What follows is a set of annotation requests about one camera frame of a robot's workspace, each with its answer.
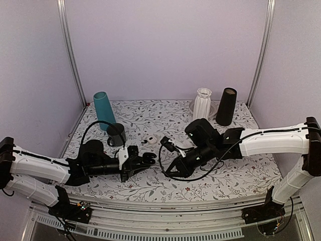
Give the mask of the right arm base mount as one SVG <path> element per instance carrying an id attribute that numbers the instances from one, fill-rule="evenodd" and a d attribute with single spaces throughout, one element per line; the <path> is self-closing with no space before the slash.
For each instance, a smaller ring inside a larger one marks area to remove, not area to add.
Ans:
<path id="1" fill-rule="evenodd" d="M 273 189 L 274 186 L 268 189 L 263 204 L 242 209 L 241 217 L 246 224 L 277 218 L 285 214 L 284 204 L 278 204 L 272 198 Z"/>

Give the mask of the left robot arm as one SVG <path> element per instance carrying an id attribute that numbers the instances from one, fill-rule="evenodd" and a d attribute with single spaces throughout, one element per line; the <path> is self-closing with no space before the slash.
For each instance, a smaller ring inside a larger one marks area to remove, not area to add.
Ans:
<path id="1" fill-rule="evenodd" d="M 122 182 L 155 164 L 156 154 L 139 154 L 137 146 L 122 147 L 117 157 L 104 152 L 103 143 L 90 140 L 80 146 L 77 158 L 56 159 L 28 152 L 14 144 L 14 139 L 1 141 L 1 188 L 11 189 L 38 200 L 64 218 L 70 218 L 75 210 L 57 188 L 41 183 L 38 178 L 56 181 L 67 186 L 81 186 L 90 177 L 116 175 Z"/>

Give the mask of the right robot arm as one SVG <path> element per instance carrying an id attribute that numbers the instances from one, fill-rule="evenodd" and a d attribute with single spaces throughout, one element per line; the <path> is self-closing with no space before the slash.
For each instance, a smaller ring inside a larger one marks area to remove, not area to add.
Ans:
<path id="1" fill-rule="evenodd" d="M 192 121 L 185 129 L 195 148 L 176 157 L 164 174 L 184 181 L 209 160 L 242 159 L 259 154 L 297 153 L 297 164 L 267 193 L 259 214 L 270 219 L 296 191 L 313 177 L 320 176 L 320 126 L 314 117 L 290 127 L 274 129 L 227 129 L 220 134 L 204 118 Z"/>

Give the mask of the black glossy charging case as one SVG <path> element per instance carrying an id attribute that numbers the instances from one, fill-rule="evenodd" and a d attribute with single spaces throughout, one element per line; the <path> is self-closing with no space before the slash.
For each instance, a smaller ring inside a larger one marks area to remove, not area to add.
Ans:
<path id="1" fill-rule="evenodd" d="M 155 159 L 157 157 L 156 154 L 151 153 L 151 152 L 146 152 L 143 154 L 143 162 L 148 165 L 154 165 L 155 164 Z"/>

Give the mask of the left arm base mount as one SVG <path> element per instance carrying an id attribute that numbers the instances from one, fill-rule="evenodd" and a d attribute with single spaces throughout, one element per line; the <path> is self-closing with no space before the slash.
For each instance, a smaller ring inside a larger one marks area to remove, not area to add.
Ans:
<path id="1" fill-rule="evenodd" d="M 72 204 L 64 188 L 56 185 L 55 189 L 58 192 L 58 203 L 48 206 L 49 214 L 61 219 L 88 224 L 93 211 L 90 203 L 80 201 L 77 204 Z"/>

